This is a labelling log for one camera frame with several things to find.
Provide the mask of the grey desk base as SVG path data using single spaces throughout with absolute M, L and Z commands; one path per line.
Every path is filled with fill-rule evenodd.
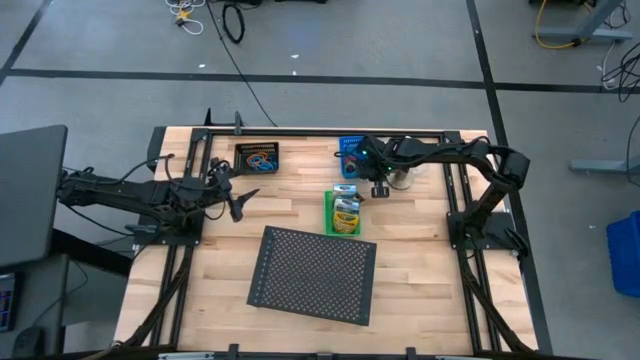
M 532 38 L 536 43 L 549 50 L 562 50 L 579 47 L 588 41 L 625 42 L 633 35 L 620 28 L 607 28 L 605 21 L 620 8 L 625 0 L 595 0 L 595 8 L 576 27 L 545 27 L 542 25 L 543 14 L 550 3 L 557 0 L 529 0 L 530 4 L 538 4 Z

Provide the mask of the grey desk foot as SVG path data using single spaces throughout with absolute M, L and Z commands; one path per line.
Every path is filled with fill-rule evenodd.
M 635 155 L 629 160 L 571 160 L 569 162 L 569 169 L 573 172 L 593 172 L 616 175 L 640 174 L 640 155 Z

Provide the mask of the large yellow crayon box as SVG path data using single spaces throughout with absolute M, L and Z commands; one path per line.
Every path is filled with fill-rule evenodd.
M 332 217 L 333 231 L 341 234 L 354 234 L 357 232 L 360 223 L 360 216 L 356 213 L 349 213 L 336 210 Z

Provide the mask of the green plastic basket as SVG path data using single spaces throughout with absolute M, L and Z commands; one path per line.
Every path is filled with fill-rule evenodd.
M 336 236 L 336 237 L 354 237 L 359 236 L 361 234 L 361 224 L 358 223 L 355 227 L 354 231 L 351 233 L 339 233 L 336 232 L 333 228 L 333 200 L 332 200 L 332 191 L 326 190 L 324 192 L 324 231 L 327 236 Z

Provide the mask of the silver metal rail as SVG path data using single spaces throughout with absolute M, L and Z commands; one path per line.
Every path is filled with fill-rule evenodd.
M 161 353 L 157 360 L 215 360 L 214 352 L 174 352 Z

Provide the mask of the computer keyboard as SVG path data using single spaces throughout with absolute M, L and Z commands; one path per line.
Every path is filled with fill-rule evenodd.
M 9 332 L 14 327 L 17 286 L 15 273 L 0 274 L 0 333 Z

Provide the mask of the black perforated metal riser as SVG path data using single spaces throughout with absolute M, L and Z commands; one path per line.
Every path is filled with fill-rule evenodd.
M 267 226 L 247 303 L 367 326 L 376 253 L 372 242 Z

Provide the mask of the blue storage bin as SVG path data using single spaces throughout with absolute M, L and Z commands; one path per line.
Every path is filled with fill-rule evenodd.
M 640 298 L 640 211 L 606 228 L 614 288 Z

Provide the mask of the blue plastic basket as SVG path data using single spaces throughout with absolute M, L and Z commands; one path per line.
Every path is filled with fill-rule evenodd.
M 358 178 L 357 175 L 353 177 L 346 176 L 343 169 L 343 158 L 353 156 L 358 159 L 365 159 L 367 157 L 367 153 L 358 149 L 362 140 L 362 136 L 344 136 L 339 138 L 339 151 L 336 152 L 334 156 L 340 159 L 341 174 L 345 179 Z

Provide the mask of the black power box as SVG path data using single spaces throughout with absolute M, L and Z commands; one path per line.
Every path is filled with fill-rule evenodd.
M 163 162 L 160 153 L 164 142 L 166 129 L 166 126 L 155 127 L 147 146 L 146 167 L 151 171 L 152 174 L 156 172 L 158 164 Z

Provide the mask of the black computer mouse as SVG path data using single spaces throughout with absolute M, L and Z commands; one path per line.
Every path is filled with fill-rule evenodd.
M 13 344 L 12 357 L 37 357 L 44 354 L 44 329 L 31 326 L 21 331 Z

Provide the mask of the dark grey desk top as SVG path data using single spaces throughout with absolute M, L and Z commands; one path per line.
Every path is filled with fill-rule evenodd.
M 68 129 L 0 134 L 0 268 L 48 256 Z

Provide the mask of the black mesh basket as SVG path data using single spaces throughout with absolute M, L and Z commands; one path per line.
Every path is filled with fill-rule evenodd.
M 251 155 L 258 153 L 266 153 L 268 157 L 275 158 L 278 163 L 278 169 L 271 171 L 260 171 L 249 168 L 247 166 L 247 159 Z M 266 175 L 276 173 L 279 170 L 279 143 L 263 142 L 236 144 L 234 151 L 234 168 L 242 170 L 243 175 Z

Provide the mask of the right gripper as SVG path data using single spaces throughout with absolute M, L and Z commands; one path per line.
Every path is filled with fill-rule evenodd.
M 391 137 L 383 141 L 372 135 L 365 135 L 358 149 L 367 153 L 365 159 L 351 161 L 354 174 L 360 179 L 374 183 L 371 188 L 372 198 L 388 198 L 390 196 L 389 187 L 383 182 L 386 176 L 398 165 L 398 160 L 394 160 L 396 148 L 400 143 L 400 137 Z

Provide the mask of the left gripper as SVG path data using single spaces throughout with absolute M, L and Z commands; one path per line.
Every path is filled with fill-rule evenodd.
M 254 189 L 234 197 L 231 193 L 231 179 L 242 175 L 243 171 L 234 168 L 227 160 L 218 157 L 210 160 L 209 176 L 212 177 L 214 193 L 211 203 L 227 202 L 234 222 L 240 222 L 243 219 L 244 205 L 259 192 L 259 189 Z

